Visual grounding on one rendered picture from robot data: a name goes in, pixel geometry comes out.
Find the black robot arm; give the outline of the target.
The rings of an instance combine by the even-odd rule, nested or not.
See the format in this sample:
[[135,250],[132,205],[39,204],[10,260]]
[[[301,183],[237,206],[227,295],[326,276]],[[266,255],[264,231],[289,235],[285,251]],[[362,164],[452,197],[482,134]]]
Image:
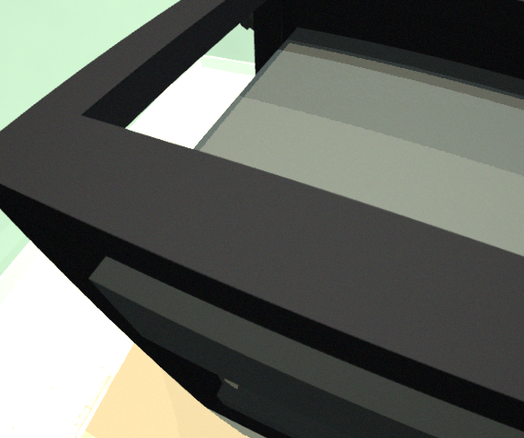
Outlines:
[[253,28],[253,13],[250,14],[244,21],[242,21],[241,23],[241,26],[243,28],[245,28],[246,30],[248,30],[249,28],[254,30]]

